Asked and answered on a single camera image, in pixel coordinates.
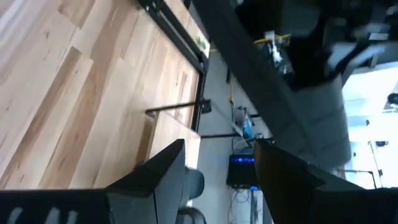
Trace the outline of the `black router with blue lights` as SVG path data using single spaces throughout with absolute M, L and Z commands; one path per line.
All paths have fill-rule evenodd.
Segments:
M 233 189 L 257 190 L 253 154 L 232 154 L 229 157 L 226 184 Z

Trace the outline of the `blue floor item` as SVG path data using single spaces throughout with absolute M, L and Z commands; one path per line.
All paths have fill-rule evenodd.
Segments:
M 253 125 L 250 117 L 245 114 L 243 119 L 243 138 L 251 139 L 254 137 Z

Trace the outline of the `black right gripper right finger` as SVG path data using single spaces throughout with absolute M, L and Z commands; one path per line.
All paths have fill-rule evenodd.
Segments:
M 275 224 L 308 224 L 316 190 L 345 192 L 362 189 L 265 139 L 255 141 L 254 167 Z

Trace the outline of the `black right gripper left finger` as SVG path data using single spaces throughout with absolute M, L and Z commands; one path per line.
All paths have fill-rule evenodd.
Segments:
M 109 185 L 111 224 L 175 224 L 185 182 L 185 141 L 177 139 Z

